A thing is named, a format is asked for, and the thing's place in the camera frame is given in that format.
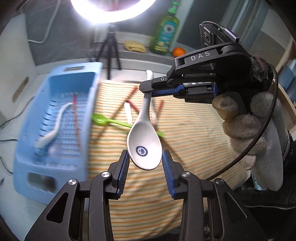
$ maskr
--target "silver bolt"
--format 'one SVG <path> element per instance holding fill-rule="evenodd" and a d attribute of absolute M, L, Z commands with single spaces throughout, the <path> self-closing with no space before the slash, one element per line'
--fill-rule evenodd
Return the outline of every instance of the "silver bolt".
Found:
<path fill-rule="evenodd" d="M 69 180 L 69 182 L 68 182 L 68 184 L 69 185 L 75 185 L 77 183 L 77 180 L 76 179 L 71 179 L 71 180 Z"/>
<path fill-rule="evenodd" d="M 218 185 L 222 185 L 222 184 L 224 184 L 224 181 L 223 181 L 223 179 L 221 179 L 221 178 L 217 178 L 217 179 L 215 180 L 215 182 L 216 182 Z"/>
<path fill-rule="evenodd" d="M 102 177 L 108 177 L 108 176 L 110 176 L 110 172 L 103 172 L 102 173 Z"/>
<path fill-rule="evenodd" d="M 182 176 L 183 177 L 189 177 L 190 176 L 190 172 L 182 172 Z"/>

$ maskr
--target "glove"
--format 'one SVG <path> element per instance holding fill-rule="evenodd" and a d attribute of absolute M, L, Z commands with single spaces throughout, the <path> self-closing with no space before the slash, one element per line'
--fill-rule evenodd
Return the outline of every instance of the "glove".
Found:
<path fill-rule="evenodd" d="M 213 107 L 224 120 L 223 130 L 230 137 L 233 155 L 243 152 L 259 132 L 270 110 L 273 94 L 262 92 L 255 95 L 250 103 L 252 114 L 238 93 L 231 92 L 217 96 Z M 240 161 L 246 170 L 253 170 L 261 188 L 278 191 L 283 183 L 283 161 L 287 155 L 290 138 L 284 127 L 284 117 L 279 100 L 265 132 Z"/>

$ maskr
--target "orange striped cloth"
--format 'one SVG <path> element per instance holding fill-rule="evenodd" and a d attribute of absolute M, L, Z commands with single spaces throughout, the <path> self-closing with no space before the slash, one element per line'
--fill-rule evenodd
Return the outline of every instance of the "orange striped cloth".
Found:
<path fill-rule="evenodd" d="M 102 82 L 95 113 L 111 117 L 137 84 Z M 208 104 L 185 103 L 172 96 L 155 98 L 156 107 L 164 106 L 158 122 L 167 143 L 183 160 L 183 168 L 204 179 L 233 160 L 229 138 L 224 134 L 222 119 Z M 131 101 L 141 107 L 143 93 L 139 90 Z M 132 110 L 133 121 L 137 113 Z M 127 122 L 122 108 L 117 120 Z M 118 125 L 92 126 L 89 143 L 89 177 L 106 171 L 127 149 L 129 129 Z M 232 188 L 248 178 L 237 164 L 221 175 Z M 115 240 L 145 239 L 164 234 L 181 223 L 182 200 L 175 201 L 168 193 L 163 167 L 152 171 L 138 169 L 131 161 L 124 193 L 118 201 L 110 200 L 112 229 Z"/>

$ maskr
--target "green spoon handle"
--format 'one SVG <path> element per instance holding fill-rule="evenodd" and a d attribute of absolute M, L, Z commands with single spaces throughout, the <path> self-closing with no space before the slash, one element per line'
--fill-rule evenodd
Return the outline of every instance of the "green spoon handle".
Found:
<path fill-rule="evenodd" d="M 129 128 L 131 128 L 133 126 L 133 125 L 130 125 L 130 124 L 127 124 L 127 123 L 123 123 L 123 122 L 117 121 L 117 120 L 111 120 L 111 119 L 109 119 L 109 122 L 114 123 L 114 124 L 118 124 L 118 125 L 121 125 L 121 126 L 129 127 Z M 159 137 L 161 137 L 161 138 L 164 137 L 163 132 L 158 132 L 157 131 L 156 133 L 157 133 L 157 135 Z"/>

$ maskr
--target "soap bottle label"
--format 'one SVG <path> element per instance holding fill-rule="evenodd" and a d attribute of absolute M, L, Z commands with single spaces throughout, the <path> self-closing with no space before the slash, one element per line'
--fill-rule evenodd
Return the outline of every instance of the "soap bottle label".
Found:
<path fill-rule="evenodd" d="M 172 21 L 167 21 L 164 24 L 159 39 L 157 40 L 156 45 L 154 47 L 155 50 L 168 52 L 170 44 L 175 35 L 176 27 L 177 23 Z"/>

